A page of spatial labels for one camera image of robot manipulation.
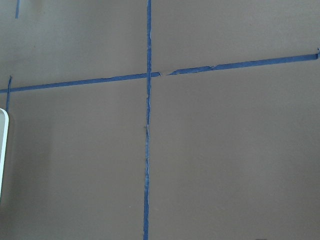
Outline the white bear tray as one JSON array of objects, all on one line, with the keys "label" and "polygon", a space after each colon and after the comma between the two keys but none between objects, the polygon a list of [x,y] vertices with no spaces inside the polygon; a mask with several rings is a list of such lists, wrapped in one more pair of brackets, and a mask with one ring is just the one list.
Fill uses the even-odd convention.
[{"label": "white bear tray", "polygon": [[6,110],[0,109],[0,192],[2,193],[6,147],[9,129],[9,115]]}]

